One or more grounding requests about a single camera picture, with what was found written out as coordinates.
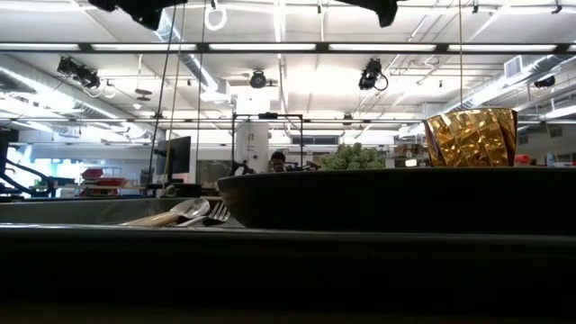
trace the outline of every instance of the utensil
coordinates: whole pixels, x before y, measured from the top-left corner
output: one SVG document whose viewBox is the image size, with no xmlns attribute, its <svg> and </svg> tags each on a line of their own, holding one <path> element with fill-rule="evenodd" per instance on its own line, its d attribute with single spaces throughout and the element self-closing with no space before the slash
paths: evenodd
<svg viewBox="0 0 576 324">
<path fill-rule="evenodd" d="M 216 206 L 211 210 L 208 216 L 198 217 L 193 220 L 183 222 L 176 225 L 177 227 L 191 227 L 198 223 L 203 223 L 204 226 L 213 226 L 225 223 L 230 218 L 230 212 L 224 202 L 216 203 Z"/>
<path fill-rule="evenodd" d="M 194 219 L 203 216 L 210 210 L 210 203 L 202 198 L 188 199 L 172 207 L 170 211 L 162 212 L 157 215 L 144 217 L 138 220 L 131 220 L 121 225 L 127 226 L 154 226 L 162 227 L 175 222 L 178 217 L 184 216 L 188 219 Z"/>
</svg>

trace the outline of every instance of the red container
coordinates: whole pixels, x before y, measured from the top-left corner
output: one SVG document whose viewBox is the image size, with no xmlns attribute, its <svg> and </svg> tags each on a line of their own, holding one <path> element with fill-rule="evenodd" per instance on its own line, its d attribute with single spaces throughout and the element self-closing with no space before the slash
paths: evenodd
<svg viewBox="0 0 576 324">
<path fill-rule="evenodd" d="M 102 186 L 124 186 L 128 182 L 126 178 L 98 178 L 96 185 Z"/>
<path fill-rule="evenodd" d="M 102 169 L 99 168 L 90 168 L 87 169 L 86 171 L 84 171 L 82 173 L 82 177 L 84 179 L 94 179 L 94 178 L 99 178 L 104 174 L 104 171 Z"/>
</svg>

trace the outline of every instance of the monitor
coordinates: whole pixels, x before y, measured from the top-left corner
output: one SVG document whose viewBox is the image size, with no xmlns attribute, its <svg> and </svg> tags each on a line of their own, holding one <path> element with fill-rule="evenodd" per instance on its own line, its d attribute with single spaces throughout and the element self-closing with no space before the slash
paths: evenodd
<svg viewBox="0 0 576 324">
<path fill-rule="evenodd" d="M 0 140 L 0 175 L 3 175 L 6 171 L 6 160 L 8 159 L 8 147 L 9 143 L 7 141 Z"/>
<path fill-rule="evenodd" d="M 182 137 L 179 139 L 171 139 L 170 141 L 170 162 L 172 167 L 172 174 L 174 173 L 188 173 L 190 172 L 190 147 L 192 146 L 192 138 L 190 136 Z M 167 150 L 168 141 L 161 140 L 157 144 L 157 149 L 154 153 L 157 154 L 156 159 L 156 174 L 163 175 L 166 171 L 167 164 Z"/>
</svg>

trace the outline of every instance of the fork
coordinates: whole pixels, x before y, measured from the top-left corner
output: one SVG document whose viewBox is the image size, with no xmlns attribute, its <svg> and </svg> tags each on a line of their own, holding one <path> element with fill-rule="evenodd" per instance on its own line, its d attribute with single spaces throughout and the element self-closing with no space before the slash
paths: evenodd
<svg viewBox="0 0 576 324">
<path fill-rule="evenodd" d="M 191 227 L 193 225 L 202 222 L 204 226 L 208 227 L 225 223 L 229 218 L 230 218 L 230 212 L 228 211 L 228 208 L 226 208 L 226 205 L 224 205 L 224 202 L 218 202 L 216 203 L 216 206 L 212 208 L 208 216 L 198 217 L 193 220 L 189 220 L 181 224 L 178 224 L 176 226 Z"/>
</svg>

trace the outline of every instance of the red object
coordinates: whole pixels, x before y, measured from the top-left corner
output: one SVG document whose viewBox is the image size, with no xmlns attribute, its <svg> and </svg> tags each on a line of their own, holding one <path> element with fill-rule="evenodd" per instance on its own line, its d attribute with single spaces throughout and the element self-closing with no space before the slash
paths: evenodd
<svg viewBox="0 0 576 324">
<path fill-rule="evenodd" d="M 104 174 L 104 171 L 102 169 L 98 169 L 98 168 L 91 168 L 91 169 L 87 169 L 86 171 L 84 171 L 82 173 L 82 177 L 84 179 L 94 179 L 94 178 L 99 178 Z"/>
<path fill-rule="evenodd" d="M 96 179 L 96 185 L 105 186 L 124 186 L 128 182 L 126 178 L 98 178 Z"/>
<path fill-rule="evenodd" d="M 530 156 L 529 155 L 516 155 L 514 157 L 514 163 L 521 163 L 521 164 L 530 164 Z"/>
</svg>

